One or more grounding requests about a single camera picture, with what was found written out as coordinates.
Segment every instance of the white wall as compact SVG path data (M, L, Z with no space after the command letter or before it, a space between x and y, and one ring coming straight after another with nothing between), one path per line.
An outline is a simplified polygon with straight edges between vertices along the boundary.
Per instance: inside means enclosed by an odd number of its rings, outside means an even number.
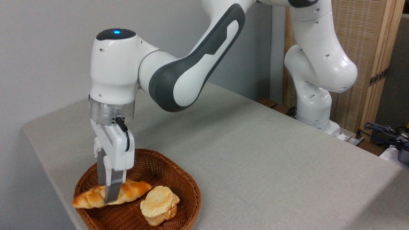
M251 99L268 97L270 9L249 10L211 82ZM100 31L131 29L182 57L208 23L199 0L0 1L0 229L73 228L20 129L86 98Z

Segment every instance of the bread roll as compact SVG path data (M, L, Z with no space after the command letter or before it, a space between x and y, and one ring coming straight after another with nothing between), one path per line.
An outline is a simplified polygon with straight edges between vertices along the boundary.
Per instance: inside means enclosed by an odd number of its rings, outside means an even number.
M131 202L143 196L152 188L150 184L145 181L135 182L126 179L125 183L121 184L121 190L117 201L105 204L105 186L97 185L87 192L81 193L74 198L72 206L76 208L94 208L103 207L105 205L118 205L125 202Z
M179 202L179 197L168 187L157 186L141 202L141 211L149 225L158 226L175 217Z

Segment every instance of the woven panel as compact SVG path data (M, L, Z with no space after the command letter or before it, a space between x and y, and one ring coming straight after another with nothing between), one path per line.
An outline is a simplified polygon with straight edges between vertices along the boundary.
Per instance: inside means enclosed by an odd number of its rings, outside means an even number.
M332 0L337 37L348 57L357 65L355 85L342 94L331 93L331 119L342 128L355 131L362 116L386 1ZM295 44L289 11L285 29L285 52ZM297 96L289 72L284 69L283 103L296 106Z

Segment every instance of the table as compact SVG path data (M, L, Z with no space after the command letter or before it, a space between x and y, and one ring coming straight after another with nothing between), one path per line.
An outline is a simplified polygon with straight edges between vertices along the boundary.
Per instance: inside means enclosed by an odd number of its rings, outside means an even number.
M179 113L138 92L128 127L137 148L161 152L196 180L194 229L408 229L405 169L216 85ZM71 202L95 163L88 102L23 132L75 227L86 229Z

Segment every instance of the dark gray arm panel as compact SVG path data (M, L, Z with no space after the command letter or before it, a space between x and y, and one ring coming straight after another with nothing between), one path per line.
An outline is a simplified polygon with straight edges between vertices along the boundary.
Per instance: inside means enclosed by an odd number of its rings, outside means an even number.
M216 53L216 51L220 48L220 46L227 38L227 27L235 20L238 22L239 29L227 49L209 70L205 81L202 84L203 89L206 81L208 80L216 66L223 59L227 51L233 45L234 41L237 39L238 35L243 29L245 14L239 4L232 5L226 11L223 17L217 22L215 27L210 31L210 33L200 43L200 45L198 45L198 47L193 52L191 52L191 54L180 60L162 66L153 74L151 81L149 82L149 94L162 109L168 112L179 112L190 107L193 104L192 103L189 106L179 106L176 103L173 97L173 88L175 86L175 83L183 73L197 64L205 54Z

